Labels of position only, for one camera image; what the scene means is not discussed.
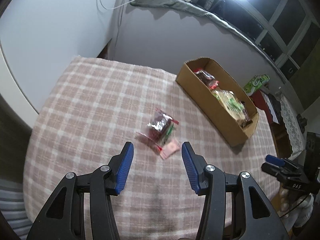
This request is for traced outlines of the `packaged bread slice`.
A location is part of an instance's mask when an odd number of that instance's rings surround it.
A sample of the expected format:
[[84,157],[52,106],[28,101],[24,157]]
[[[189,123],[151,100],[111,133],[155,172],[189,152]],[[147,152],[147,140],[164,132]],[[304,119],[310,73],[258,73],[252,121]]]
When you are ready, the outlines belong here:
[[241,115],[247,114],[245,106],[232,91],[215,89],[212,94],[236,122]]

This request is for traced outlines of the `pink candy wrapper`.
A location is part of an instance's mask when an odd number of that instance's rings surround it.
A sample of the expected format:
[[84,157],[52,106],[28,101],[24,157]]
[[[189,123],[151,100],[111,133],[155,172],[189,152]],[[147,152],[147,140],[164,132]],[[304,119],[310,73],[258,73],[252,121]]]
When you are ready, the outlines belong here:
[[162,159],[167,159],[175,152],[181,149],[180,143],[176,139],[172,139],[169,143],[165,144],[160,151],[160,156]]

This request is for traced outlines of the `clear pack dark snack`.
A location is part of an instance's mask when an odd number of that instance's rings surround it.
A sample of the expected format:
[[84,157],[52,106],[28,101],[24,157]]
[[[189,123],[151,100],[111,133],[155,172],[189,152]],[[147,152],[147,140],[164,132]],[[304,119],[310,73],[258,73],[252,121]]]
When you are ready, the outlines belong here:
[[219,81],[202,68],[194,70],[194,74],[210,89],[214,90],[219,86]]

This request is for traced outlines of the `grey blanket on ledge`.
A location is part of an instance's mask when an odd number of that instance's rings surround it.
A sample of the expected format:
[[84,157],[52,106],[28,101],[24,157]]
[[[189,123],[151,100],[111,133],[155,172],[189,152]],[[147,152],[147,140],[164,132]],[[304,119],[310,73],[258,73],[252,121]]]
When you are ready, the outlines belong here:
[[196,17],[206,17],[215,25],[227,29],[237,37],[249,43],[250,45],[254,45],[254,43],[249,38],[240,33],[240,31],[236,30],[235,27],[231,26],[226,21],[221,20],[218,16],[214,15],[211,12],[208,12],[183,0],[131,0],[130,5],[134,7],[143,8],[167,8],[180,12],[185,12]]

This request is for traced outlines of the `green tissue box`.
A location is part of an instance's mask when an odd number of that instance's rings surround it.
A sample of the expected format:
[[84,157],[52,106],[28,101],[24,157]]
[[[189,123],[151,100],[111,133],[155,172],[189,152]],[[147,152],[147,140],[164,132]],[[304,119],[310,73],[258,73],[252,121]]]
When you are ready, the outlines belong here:
[[244,85],[243,90],[248,96],[252,96],[257,90],[267,84],[269,80],[270,77],[266,74],[256,75],[246,85]]

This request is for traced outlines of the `white lace cloth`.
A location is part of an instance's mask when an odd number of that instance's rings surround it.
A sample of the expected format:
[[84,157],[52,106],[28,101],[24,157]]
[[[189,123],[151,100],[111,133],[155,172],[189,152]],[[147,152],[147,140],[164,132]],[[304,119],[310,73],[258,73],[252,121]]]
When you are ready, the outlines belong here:
[[292,149],[289,159],[294,160],[305,150],[306,140],[298,124],[297,112],[292,107],[289,100],[284,94],[280,93],[279,101],[281,105],[281,116],[289,136]]

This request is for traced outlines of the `brown cardboard box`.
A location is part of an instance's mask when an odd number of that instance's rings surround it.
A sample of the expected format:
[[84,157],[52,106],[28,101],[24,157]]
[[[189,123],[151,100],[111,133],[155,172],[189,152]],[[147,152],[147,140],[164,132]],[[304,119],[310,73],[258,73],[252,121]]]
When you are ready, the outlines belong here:
[[[245,103],[252,123],[244,128],[237,123],[223,107],[222,102],[196,76],[195,71],[199,69],[215,77],[219,82],[219,88],[233,92],[235,97]],[[238,83],[213,59],[202,57],[185,62],[176,77],[176,82],[208,116],[230,146],[245,143],[255,132],[259,118],[257,108]]]

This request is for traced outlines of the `pink plaid tablecloth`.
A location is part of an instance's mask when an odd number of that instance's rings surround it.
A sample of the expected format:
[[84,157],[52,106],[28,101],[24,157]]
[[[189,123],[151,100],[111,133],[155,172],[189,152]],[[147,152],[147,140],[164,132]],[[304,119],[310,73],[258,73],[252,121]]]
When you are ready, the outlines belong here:
[[178,121],[174,137],[219,169],[248,171],[268,198],[279,183],[265,174],[266,155],[276,153],[263,111],[252,137],[231,148],[197,105],[160,69],[76,57],[58,79],[33,126],[23,174],[27,216],[35,220],[68,172],[93,172],[134,145],[124,190],[112,198],[121,239],[194,238],[204,198],[191,189],[180,152],[162,159],[136,135],[161,109]]

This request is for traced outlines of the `dark snack green label pack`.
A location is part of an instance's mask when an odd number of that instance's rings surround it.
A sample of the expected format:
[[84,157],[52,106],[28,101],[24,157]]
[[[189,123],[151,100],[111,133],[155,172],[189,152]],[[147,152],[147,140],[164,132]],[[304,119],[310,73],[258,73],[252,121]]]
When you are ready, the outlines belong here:
[[180,124],[178,120],[156,108],[153,118],[141,132],[136,132],[136,139],[160,153],[172,138],[174,130]]

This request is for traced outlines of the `snickers bar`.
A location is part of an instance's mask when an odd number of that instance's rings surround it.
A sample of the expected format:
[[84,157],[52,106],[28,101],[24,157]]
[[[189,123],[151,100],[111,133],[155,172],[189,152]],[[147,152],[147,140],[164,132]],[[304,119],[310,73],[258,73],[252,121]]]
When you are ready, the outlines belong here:
[[243,114],[240,116],[240,118],[237,120],[238,125],[241,128],[246,127],[247,125],[251,124],[253,121],[249,118],[247,114]]

